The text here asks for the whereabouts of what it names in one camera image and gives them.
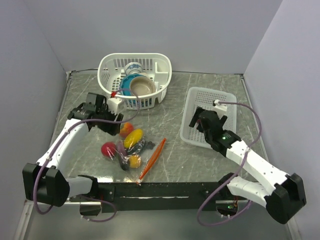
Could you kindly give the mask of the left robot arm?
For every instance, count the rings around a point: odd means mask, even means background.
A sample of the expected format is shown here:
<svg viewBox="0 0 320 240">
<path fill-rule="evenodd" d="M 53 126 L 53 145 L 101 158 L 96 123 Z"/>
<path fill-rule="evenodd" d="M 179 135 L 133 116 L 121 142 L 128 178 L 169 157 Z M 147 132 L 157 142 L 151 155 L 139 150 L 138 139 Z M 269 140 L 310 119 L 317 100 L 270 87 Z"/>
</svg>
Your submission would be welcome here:
<svg viewBox="0 0 320 240">
<path fill-rule="evenodd" d="M 22 170 L 27 200 L 61 207 L 68 198 L 82 195 L 88 201 L 97 199 L 100 193 L 96 177 L 79 175 L 66 178 L 63 174 L 75 147 L 97 127 L 115 136 L 120 132 L 123 100 L 112 96 L 106 98 L 88 93 L 86 101 L 73 108 L 65 125 L 47 152 L 36 163 L 28 163 Z"/>
</svg>

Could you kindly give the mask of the clear zip top bag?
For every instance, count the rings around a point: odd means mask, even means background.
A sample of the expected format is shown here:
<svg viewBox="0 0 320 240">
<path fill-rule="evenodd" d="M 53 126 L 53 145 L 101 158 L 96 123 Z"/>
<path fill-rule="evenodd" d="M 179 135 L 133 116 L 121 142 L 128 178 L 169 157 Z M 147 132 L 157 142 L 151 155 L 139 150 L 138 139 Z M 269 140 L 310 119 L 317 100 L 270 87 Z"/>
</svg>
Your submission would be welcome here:
<svg viewBox="0 0 320 240">
<path fill-rule="evenodd" d="M 105 142 L 100 151 L 126 173 L 130 182 L 141 185 L 161 155 L 166 141 L 165 137 L 160 139 L 126 122 L 115 140 Z"/>
</svg>

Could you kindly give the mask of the red fake apple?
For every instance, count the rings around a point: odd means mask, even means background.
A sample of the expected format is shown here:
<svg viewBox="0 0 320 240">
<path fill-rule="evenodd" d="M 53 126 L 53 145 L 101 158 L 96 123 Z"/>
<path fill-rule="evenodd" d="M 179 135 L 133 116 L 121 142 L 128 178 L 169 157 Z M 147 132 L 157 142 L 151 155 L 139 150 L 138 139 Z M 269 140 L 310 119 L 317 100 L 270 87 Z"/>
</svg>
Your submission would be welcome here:
<svg viewBox="0 0 320 240">
<path fill-rule="evenodd" d="M 104 157 L 114 158 L 117 153 L 117 147 L 114 142 L 106 142 L 101 146 L 101 153 Z"/>
</svg>

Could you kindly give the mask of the dark fake grapes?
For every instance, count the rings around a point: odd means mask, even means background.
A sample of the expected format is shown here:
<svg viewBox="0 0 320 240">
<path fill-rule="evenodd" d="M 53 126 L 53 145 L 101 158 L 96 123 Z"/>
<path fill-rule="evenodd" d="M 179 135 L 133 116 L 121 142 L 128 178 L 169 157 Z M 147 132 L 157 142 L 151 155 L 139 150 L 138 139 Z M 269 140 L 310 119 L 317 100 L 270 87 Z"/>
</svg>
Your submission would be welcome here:
<svg viewBox="0 0 320 240">
<path fill-rule="evenodd" d="M 127 149 L 129 155 L 142 153 L 144 150 L 153 150 L 156 146 L 152 141 L 140 140 L 136 145 Z"/>
</svg>

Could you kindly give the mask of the small yellow fake fruit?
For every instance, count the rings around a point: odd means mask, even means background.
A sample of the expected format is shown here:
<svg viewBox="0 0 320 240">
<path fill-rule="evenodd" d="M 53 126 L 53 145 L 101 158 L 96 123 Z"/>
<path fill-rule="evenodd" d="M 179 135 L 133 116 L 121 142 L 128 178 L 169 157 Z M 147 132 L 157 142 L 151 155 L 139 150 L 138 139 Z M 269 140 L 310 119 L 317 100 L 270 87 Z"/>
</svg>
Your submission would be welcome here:
<svg viewBox="0 0 320 240">
<path fill-rule="evenodd" d="M 140 155 L 133 154 L 129 157 L 129 167 L 131 169 L 137 169 L 141 166 L 142 159 Z"/>
</svg>

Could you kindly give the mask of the orange fake persimmon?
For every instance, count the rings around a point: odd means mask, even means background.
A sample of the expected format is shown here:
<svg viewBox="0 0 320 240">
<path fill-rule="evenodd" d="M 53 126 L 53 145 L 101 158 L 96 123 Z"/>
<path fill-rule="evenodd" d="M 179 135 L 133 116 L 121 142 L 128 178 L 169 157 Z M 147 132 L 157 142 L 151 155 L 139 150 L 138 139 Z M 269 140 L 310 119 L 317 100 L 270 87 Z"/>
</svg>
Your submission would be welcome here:
<svg viewBox="0 0 320 240">
<path fill-rule="evenodd" d="M 134 126 L 130 122 L 125 122 L 120 129 L 119 135 L 125 139 L 134 129 Z"/>
</svg>

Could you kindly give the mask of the purple fake eggplant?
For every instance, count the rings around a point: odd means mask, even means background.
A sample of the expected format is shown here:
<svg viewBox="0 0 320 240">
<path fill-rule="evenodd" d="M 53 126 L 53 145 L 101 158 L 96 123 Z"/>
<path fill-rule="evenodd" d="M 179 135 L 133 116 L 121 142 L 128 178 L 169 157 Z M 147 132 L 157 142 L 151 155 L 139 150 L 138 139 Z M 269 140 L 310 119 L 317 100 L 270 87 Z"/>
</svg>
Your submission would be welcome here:
<svg viewBox="0 0 320 240">
<path fill-rule="evenodd" d="M 116 143 L 118 162 L 122 170 L 127 171 L 130 168 L 130 161 L 127 158 L 127 152 L 122 141 Z"/>
</svg>

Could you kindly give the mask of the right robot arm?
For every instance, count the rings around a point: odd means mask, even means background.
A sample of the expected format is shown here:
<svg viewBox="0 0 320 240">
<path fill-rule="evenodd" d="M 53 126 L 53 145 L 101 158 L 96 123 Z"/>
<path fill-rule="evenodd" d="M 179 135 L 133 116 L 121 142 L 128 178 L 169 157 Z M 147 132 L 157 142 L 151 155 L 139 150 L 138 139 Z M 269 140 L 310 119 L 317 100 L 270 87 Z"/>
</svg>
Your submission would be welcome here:
<svg viewBox="0 0 320 240">
<path fill-rule="evenodd" d="M 254 152 L 237 134 L 225 130 L 226 111 L 224 105 L 215 105 L 213 110 L 197 107 L 189 126 L 196 127 L 214 151 L 238 164 L 256 182 L 230 173 L 207 197 L 201 208 L 216 194 L 224 199 L 239 196 L 265 207 L 275 221 L 286 224 L 307 203 L 303 179 L 296 173 L 288 174 L 276 168 Z"/>
</svg>

